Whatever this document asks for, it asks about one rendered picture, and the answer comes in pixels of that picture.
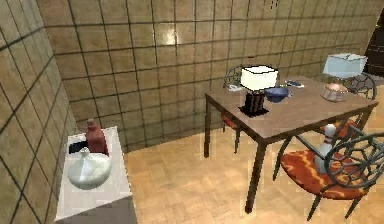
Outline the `dark red bottle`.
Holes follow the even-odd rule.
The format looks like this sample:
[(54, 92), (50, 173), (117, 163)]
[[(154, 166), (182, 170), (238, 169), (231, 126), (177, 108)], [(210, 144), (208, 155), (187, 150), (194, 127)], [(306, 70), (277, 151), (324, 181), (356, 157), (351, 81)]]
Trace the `dark red bottle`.
[(105, 135), (93, 118), (87, 120), (86, 142), (91, 153), (109, 155)]

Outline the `metal chair red cushion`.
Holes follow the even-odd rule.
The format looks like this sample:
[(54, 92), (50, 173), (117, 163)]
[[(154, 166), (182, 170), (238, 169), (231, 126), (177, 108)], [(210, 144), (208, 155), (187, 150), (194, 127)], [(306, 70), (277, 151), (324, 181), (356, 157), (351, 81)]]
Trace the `metal chair red cushion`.
[[(332, 199), (350, 200), (348, 211), (353, 212), (384, 175), (384, 132), (365, 133), (350, 126), (347, 135), (325, 157), (302, 136), (297, 139), (305, 148), (293, 152), (281, 148), (275, 169), (284, 170), (293, 182), (315, 196), (312, 211), (322, 199)], [(325, 160), (324, 174), (317, 172), (315, 156)]]
[[(243, 65), (237, 65), (230, 68), (224, 76), (224, 84), (223, 87), (229, 89), (229, 85), (236, 85), (240, 87), (240, 79), (241, 79), (241, 70)], [(234, 153), (238, 153), (238, 147), (240, 142), (240, 133), (241, 129), (236, 126), (236, 124), (227, 118), (224, 114), (221, 115), (222, 120), (222, 131), (226, 130), (226, 127), (230, 127), (235, 131), (235, 141), (234, 141)]]
[[(374, 100), (377, 95), (377, 84), (373, 77), (368, 73), (342, 80), (339, 83), (330, 83), (324, 86), (321, 96), (330, 102), (338, 103), (343, 100), (346, 93), (364, 96)], [(348, 127), (362, 127), (363, 115), (359, 114), (346, 121), (339, 120), (333, 122), (337, 131), (337, 140), (341, 140), (347, 135)]]

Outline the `white shade dark base lamp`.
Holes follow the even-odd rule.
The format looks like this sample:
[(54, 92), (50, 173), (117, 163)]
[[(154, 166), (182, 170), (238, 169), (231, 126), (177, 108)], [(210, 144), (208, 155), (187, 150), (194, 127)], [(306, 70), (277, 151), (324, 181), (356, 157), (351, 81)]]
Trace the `white shade dark base lamp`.
[(268, 110), (264, 108), (264, 90), (276, 85), (277, 76), (278, 70), (266, 65), (244, 67), (241, 70), (240, 84), (247, 93), (240, 111), (248, 117), (267, 113)]

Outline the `blue bowl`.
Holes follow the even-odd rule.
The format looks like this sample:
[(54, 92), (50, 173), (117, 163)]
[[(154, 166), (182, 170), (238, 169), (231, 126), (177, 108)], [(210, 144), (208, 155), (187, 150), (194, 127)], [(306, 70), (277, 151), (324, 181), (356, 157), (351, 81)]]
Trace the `blue bowl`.
[(285, 87), (274, 87), (265, 90), (267, 100), (273, 103), (279, 103), (289, 95), (289, 90)]

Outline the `brown wooden dining table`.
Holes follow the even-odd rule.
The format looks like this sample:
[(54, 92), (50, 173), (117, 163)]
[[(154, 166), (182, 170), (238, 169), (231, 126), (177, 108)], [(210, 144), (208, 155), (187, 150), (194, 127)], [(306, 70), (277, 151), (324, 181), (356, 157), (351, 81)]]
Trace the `brown wooden dining table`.
[(363, 128), (373, 109), (378, 105), (374, 100), (361, 95), (347, 93), (342, 102), (333, 103), (321, 97), (324, 84), (306, 77), (296, 79), (304, 86), (291, 87), (292, 95), (280, 103), (266, 102), (268, 112), (250, 118), (239, 107), (245, 102), (245, 91), (230, 92), (216, 89), (205, 94), (205, 140), (204, 156), (209, 156), (211, 109), (225, 114), (257, 143), (252, 175), (248, 188), (245, 212), (251, 213), (267, 146), (289, 137), (312, 131), (336, 120), (361, 115), (359, 127)]

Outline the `white round vase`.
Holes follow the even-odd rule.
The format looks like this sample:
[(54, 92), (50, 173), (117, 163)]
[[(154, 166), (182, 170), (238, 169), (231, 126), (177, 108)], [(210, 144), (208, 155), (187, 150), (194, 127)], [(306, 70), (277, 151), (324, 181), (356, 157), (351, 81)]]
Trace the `white round vase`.
[(71, 184), (81, 190), (101, 186), (110, 176), (111, 159), (102, 153), (91, 153), (87, 147), (68, 157), (67, 177)]

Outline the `black flat phone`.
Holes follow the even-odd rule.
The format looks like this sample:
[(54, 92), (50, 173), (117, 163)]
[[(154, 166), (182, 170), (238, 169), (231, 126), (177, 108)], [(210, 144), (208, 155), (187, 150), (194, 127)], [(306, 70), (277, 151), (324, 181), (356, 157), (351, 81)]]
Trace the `black flat phone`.
[(80, 141), (80, 142), (75, 142), (69, 145), (69, 153), (76, 153), (79, 152), (81, 149), (87, 146), (86, 141)]

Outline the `white side cabinet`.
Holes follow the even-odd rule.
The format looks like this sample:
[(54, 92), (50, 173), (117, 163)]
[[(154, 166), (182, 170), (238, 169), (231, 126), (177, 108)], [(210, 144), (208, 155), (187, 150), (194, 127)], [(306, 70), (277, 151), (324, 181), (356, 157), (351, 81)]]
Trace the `white side cabinet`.
[(54, 224), (138, 224), (117, 127), (105, 128), (103, 132), (111, 174), (101, 186), (91, 190), (75, 187), (68, 178), (69, 166), (80, 157), (69, 153), (69, 145), (85, 141), (85, 134), (68, 137)]

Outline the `white bowling pin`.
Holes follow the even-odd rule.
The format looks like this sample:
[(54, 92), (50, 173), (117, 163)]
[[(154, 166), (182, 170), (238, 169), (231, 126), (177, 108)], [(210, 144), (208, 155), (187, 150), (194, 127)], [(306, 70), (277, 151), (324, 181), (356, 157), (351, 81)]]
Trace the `white bowling pin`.
[[(318, 148), (319, 154), (322, 155), (323, 157), (325, 157), (328, 154), (328, 152), (332, 149), (332, 139), (335, 132), (336, 132), (336, 126), (333, 124), (327, 124), (324, 127), (324, 134), (325, 134), (324, 141)], [(317, 172), (320, 174), (324, 174), (326, 172), (325, 160), (319, 156), (315, 156), (314, 162), (315, 162)]]

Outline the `pale blue shade glass lamp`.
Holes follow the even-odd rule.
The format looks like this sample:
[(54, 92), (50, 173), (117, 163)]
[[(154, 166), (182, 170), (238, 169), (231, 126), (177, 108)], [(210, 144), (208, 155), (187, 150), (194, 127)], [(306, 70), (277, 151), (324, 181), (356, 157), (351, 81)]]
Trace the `pale blue shade glass lamp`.
[(343, 101), (348, 90), (342, 81), (360, 75), (366, 62), (366, 56), (354, 53), (328, 55), (323, 74), (334, 77), (335, 81), (324, 86), (321, 96), (329, 102)]

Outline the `dark wooden door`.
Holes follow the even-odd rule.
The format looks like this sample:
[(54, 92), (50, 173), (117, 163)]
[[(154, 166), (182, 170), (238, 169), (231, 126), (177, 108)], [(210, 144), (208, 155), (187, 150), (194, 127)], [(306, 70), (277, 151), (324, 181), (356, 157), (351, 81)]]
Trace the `dark wooden door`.
[(364, 71), (384, 78), (384, 8), (381, 10), (365, 55), (368, 60)]

